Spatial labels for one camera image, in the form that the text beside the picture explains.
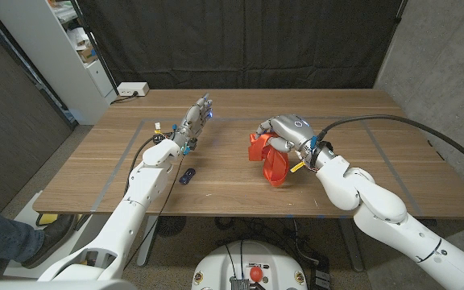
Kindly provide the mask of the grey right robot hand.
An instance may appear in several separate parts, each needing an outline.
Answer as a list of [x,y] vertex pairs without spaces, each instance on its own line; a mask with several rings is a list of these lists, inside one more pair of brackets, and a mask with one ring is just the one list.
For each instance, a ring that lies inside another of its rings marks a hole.
[[336,157],[328,145],[317,139],[309,123],[296,114],[277,115],[262,122],[254,139],[268,133],[276,135],[267,140],[269,145],[283,153],[294,151],[309,168],[318,170]]

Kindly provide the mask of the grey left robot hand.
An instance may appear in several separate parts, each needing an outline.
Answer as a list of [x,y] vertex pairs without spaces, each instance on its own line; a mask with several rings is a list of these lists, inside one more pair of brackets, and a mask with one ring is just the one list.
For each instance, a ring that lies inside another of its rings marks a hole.
[[209,93],[205,93],[188,109],[180,125],[174,130],[172,140],[180,146],[184,155],[196,148],[198,136],[212,117],[212,100],[209,99]]

